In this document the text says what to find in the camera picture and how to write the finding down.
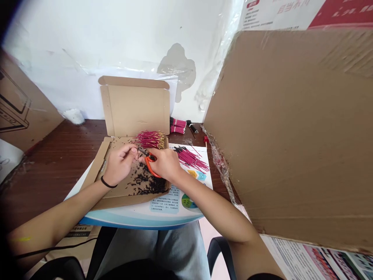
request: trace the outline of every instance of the table surface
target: table surface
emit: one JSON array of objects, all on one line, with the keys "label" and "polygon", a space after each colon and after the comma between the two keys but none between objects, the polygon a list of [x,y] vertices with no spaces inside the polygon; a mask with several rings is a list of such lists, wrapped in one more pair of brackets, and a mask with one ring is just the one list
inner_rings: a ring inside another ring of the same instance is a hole
[{"label": "table surface", "polygon": [[[169,142],[204,146],[205,134],[195,124],[198,134],[187,127],[185,134],[171,133]],[[107,136],[104,120],[87,120],[81,126],[63,121],[41,141],[3,184],[3,212],[12,230],[42,212],[62,202],[93,161],[103,138]],[[214,191],[229,199],[219,171],[212,161],[211,146],[207,145]]]}]

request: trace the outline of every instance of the scissors handle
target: scissors handle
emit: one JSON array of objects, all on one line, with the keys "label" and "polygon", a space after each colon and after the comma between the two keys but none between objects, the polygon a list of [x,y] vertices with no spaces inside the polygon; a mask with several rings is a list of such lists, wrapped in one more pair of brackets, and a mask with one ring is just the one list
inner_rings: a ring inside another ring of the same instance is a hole
[{"label": "scissors handle", "polygon": [[150,173],[153,174],[154,177],[161,178],[161,176],[159,176],[158,174],[156,174],[156,173],[152,170],[152,168],[151,168],[151,166],[150,166],[150,164],[149,164],[149,162],[155,162],[156,160],[157,160],[157,158],[156,158],[152,153],[149,153],[149,156],[147,156],[147,157],[145,158],[145,162],[146,162],[146,165],[148,166],[148,169],[149,169]]}]

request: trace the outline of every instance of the cardboard box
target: cardboard box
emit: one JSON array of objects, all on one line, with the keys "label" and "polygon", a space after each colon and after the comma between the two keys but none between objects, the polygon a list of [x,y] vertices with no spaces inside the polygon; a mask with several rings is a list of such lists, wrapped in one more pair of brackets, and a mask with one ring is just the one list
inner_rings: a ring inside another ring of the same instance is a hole
[{"label": "cardboard box", "polygon": [[372,46],[372,30],[238,34],[204,125],[258,232],[373,252]]},{"label": "cardboard box", "polygon": [[[133,141],[133,137],[139,132],[148,130],[170,134],[168,83],[161,80],[110,76],[102,76],[99,83],[106,128],[111,137],[104,138],[82,189],[100,180],[105,173],[110,151]],[[168,148],[167,137],[165,137],[165,148]],[[135,180],[142,169],[143,164],[134,163],[129,176],[120,182],[118,187],[108,192],[92,210],[143,203],[169,192],[171,184],[166,181],[165,192],[145,194],[149,182],[142,181],[137,184]]]},{"label": "cardboard box", "polygon": [[27,152],[62,121],[40,89],[0,51],[0,138]]},{"label": "cardboard box", "polygon": [[[76,225],[65,238],[63,238],[56,247],[71,246],[83,243],[87,240],[97,238],[100,233],[101,227],[99,226],[89,226],[89,225]],[[51,261],[53,259],[58,259],[61,257],[76,257],[82,266],[83,272],[86,274],[89,269],[89,264],[91,262],[94,246],[96,245],[96,240],[87,242],[86,244],[80,245],[75,248],[68,248],[63,250],[50,251],[45,259]]]}]

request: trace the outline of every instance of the black chair armrest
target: black chair armrest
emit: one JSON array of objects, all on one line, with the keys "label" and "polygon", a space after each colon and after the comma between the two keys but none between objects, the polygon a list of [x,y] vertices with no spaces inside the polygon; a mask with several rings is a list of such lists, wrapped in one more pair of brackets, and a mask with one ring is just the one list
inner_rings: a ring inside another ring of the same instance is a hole
[{"label": "black chair armrest", "polygon": [[220,252],[223,254],[225,264],[227,265],[228,274],[231,280],[236,280],[236,273],[234,271],[232,253],[229,248],[227,240],[220,236],[211,239],[207,259],[209,261],[210,275],[213,274],[213,268]]},{"label": "black chair armrest", "polygon": [[75,257],[61,257],[43,265],[30,280],[85,280],[82,267]]},{"label": "black chair armrest", "polygon": [[93,280],[96,276],[96,273],[116,232],[116,227],[101,227],[93,249],[91,263],[89,264],[87,280]]}]

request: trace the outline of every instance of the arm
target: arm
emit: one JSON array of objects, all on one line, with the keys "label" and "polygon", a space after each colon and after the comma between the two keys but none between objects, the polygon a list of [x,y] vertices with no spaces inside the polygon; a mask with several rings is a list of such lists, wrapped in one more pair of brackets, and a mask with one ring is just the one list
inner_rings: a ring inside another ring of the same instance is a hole
[{"label": "arm", "polygon": [[246,280],[257,273],[272,273],[285,279],[254,226],[240,211],[186,173],[175,151],[152,149],[150,152],[157,157],[156,162],[150,163],[154,172],[185,192],[228,240],[237,279]]},{"label": "arm", "polygon": [[[110,186],[117,185],[128,175],[132,161],[137,158],[137,146],[133,144],[126,144],[113,151],[108,159],[104,181]],[[54,247],[109,191],[110,188],[99,180],[13,230],[8,240],[14,255]],[[28,271],[47,253],[20,259],[19,265]]]}]

